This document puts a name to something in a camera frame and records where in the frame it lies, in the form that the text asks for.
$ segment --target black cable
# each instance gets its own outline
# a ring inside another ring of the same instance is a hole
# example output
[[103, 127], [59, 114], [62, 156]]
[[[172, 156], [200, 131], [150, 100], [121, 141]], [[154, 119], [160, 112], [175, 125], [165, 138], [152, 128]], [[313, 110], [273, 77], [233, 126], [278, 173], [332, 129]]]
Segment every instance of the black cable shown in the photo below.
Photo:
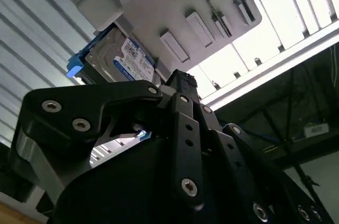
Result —
[[314, 84], [313, 84], [313, 80], [311, 78], [311, 75], [308, 71], [308, 68], [306, 67], [306, 65], [302, 62], [301, 65], [303, 66], [303, 68], [305, 69], [305, 72], [306, 72], [306, 75], [308, 77], [308, 80], [311, 84], [311, 89], [312, 89], [312, 93], [313, 93], [313, 98], [314, 98], [314, 103], [315, 103], [315, 107], [316, 107], [316, 110], [317, 110], [317, 114], [318, 114], [318, 118], [319, 118], [319, 121], [321, 121], [323, 119], [323, 115], [320, 111], [320, 105], [319, 105], [319, 102], [318, 102], [318, 98], [317, 98], [317, 94], [316, 94], [316, 91], [315, 91], [315, 88], [314, 88]]
[[289, 94], [288, 94], [288, 106], [287, 106], [287, 117], [286, 117], [286, 140], [287, 141], [290, 141], [294, 79], [295, 79], [295, 69], [291, 68]]
[[302, 168], [295, 163], [294, 161], [294, 157], [293, 157], [293, 153], [291, 152], [291, 150], [289, 149], [288, 145], [286, 144], [286, 142], [284, 142], [283, 137], [280, 134], [279, 129], [276, 127], [276, 125], [274, 124], [274, 121], [272, 119], [272, 117], [269, 115], [269, 113], [267, 112], [267, 110], [263, 110], [263, 114], [265, 116], [265, 118], [267, 119], [267, 122], [269, 123], [269, 125], [271, 126], [272, 130], [274, 131], [274, 133], [276, 134], [276, 136], [278, 137], [278, 139], [280, 139], [281, 144], [283, 149], [286, 152], [286, 155], [292, 160], [293, 163], [293, 167], [295, 168], [295, 170], [297, 171], [301, 182], [303, 183], [303, 185], [305, 186], [305, 188], [309, 191], [309, 194], [312, 196], [312, 198], [314, 199], [314, 201], [323, 208], [324, 211], [326, 211], [321, 199], [319, 198], [319, 196], [317, 195], [317, 193], [315, 192], [315, 190], [313, 189], [313, 185], [315, 185], [315, 183], [312, 181], [312, 179], [305, 174], [305, 172], [302, 170]]

